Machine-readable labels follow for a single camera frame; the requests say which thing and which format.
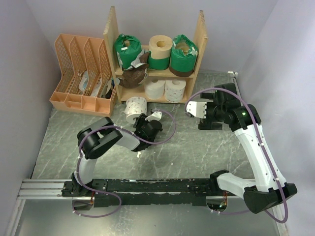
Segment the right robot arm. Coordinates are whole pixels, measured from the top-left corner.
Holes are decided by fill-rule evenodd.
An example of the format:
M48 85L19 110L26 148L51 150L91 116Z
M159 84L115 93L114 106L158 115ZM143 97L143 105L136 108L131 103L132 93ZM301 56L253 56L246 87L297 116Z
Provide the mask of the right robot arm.
M226 191L244 200L254 214L268 212L297 194L296 185L288 183L277 167L263 134L256 108L237 95L233 83L198 92L201 102L189 101L186 112L200 119L200 130L221 129L227 124L240 141L254 174L254 180L237 177L228 170L210 175L209 191L220 195Z

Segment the green brown roll torn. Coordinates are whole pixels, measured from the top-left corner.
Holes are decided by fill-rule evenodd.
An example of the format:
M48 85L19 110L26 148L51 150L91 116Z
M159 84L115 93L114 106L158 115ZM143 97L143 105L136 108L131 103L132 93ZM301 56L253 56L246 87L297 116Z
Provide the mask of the green brown roll torn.
M185 35L173 38L170 54L170 71L179 77L189 77L195 67L198 57L198 47Z

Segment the brown green paper roll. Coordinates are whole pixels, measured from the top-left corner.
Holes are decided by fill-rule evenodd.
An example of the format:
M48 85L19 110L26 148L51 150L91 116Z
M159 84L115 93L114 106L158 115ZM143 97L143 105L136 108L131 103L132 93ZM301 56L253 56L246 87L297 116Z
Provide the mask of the brown green paper roll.
M133 89L142 84L147 77L147 70L166 70L170 63L173 41L165 35L155 35L149 40L149 48L142 48L137 58L128 69L122 69L123 74L118 78L119 85Z

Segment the white paper roll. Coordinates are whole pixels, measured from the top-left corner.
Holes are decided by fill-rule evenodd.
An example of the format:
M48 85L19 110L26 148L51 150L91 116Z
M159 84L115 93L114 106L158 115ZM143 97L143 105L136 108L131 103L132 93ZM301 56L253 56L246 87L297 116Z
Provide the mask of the white paper roll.
M184 97L185 88L185 80L165 80L164 97L167 101L171 103L179 103Z
M157 78L147 78L144 82L145 95L150 100L160 99L164 95L165 80Z
M147 100L144 97L131 97L126 101L124 113L126 115L126 121L130 124L134 124L136 118L141 114L147 114Z

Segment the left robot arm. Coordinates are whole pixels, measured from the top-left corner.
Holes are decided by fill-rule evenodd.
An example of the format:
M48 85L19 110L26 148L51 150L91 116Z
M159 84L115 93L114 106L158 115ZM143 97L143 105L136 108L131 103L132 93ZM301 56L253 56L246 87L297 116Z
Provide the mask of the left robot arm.
M113 128L114 123L109 117L104 117L77 133L83 160L79 166L80 179L74 184L76 193L80 196L90 194L96 161L114 145L133 152L145 150L152 145L157 134L162 131L162 124L158 120L146 118L145 114L141 114L135 120L133 133Z

